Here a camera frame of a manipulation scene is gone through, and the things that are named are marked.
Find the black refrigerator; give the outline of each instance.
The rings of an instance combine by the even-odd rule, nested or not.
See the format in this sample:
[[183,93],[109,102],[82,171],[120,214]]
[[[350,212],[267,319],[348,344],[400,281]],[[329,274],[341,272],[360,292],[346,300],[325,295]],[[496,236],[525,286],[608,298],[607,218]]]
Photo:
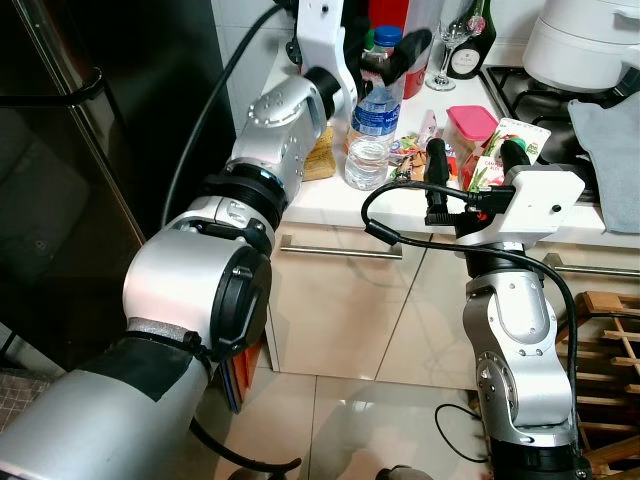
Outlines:
[[[0,322],[63,368],[124,331],[129,262],[221,71],[210,0],[0,2]],[[234,140],[224,91],[174,213]]]

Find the kitchen cabinet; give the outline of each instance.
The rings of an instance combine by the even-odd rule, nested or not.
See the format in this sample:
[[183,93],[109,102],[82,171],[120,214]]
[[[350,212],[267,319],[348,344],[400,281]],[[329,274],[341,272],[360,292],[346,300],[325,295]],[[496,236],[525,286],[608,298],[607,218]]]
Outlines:
[[[434,235],[433,241],[453,242],[452,236]],[[542,260],[558,253],[572,265],[638,269],[640,251],[540,242],[528,255]],[[586,291],[640,293],[637,279],[563,273],[573,295]],[[450,388],[475,388],[475,363],[471,343],[462,326],[466,263],[452,252],[429,250],[418,271],[376,380]],[[565,312],[555,284],[545,280],[545,295],[559,318]],[[599,331],[591,322],[580,328],[580,338]]]
[[274,366],[373,380],[424,250],[403,245],[401,260],[295,253],[282,250],[285,235],[306,247],[388,252],[389,246],[361,229],[283,223],[271,257],[267,330]]

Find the kitchen counter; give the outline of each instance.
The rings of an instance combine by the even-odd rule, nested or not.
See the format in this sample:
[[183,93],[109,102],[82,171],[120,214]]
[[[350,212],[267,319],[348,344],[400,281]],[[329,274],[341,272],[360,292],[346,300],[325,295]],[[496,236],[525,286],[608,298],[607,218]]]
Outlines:
[[[280,48],[263,91],[270,90],[292,74],[295,74],[295,67],[289,62],[284,49]],[[418,129],[426,110],[435,112],[440,128],[444,127],[447,120],[446,109],[454,105],[481,105],[497,119],[500,118],[496,106],[478,77],[456,82],[456,88],[450,92],[435,92],[423,87],[413,98],[404,100],[396,138]],[[355,190],[345,183],[345,155],[340,148],[335,148],[334,156],[338,166],[337,173],[324,180],[304,182],[298,195],[287,208],[284,221],[346,227],[363,226],[360,207],[369,192]],[[460,200],[449,199],[449,205],[453,213],[462,211],[463,205]],[[370,215],[396,230],[453,235],[453,227],[424,225],[426,207],[424,192],[394,190],[385,193],[371,205]],[[600,208],[587,204],[575,205],[564,225],[545,241],[640,248],[640,235],[606,232]]]

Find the white appliance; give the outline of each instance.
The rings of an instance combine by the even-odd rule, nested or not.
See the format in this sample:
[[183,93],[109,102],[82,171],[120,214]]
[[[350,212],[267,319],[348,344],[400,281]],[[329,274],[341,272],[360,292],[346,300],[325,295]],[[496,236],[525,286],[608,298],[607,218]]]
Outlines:
[[615,87],[630,67],[640,69],[640,0],[547,0],[523,63],[563,90]]

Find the blue bottle cap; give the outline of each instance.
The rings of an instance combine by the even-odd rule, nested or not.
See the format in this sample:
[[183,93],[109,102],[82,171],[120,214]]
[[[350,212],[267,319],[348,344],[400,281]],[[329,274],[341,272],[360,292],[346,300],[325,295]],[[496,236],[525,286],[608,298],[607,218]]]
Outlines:
[[393,47],[402,40],[402,29],[391,25],[378,27],[373,34],[373,43],[381,47]]

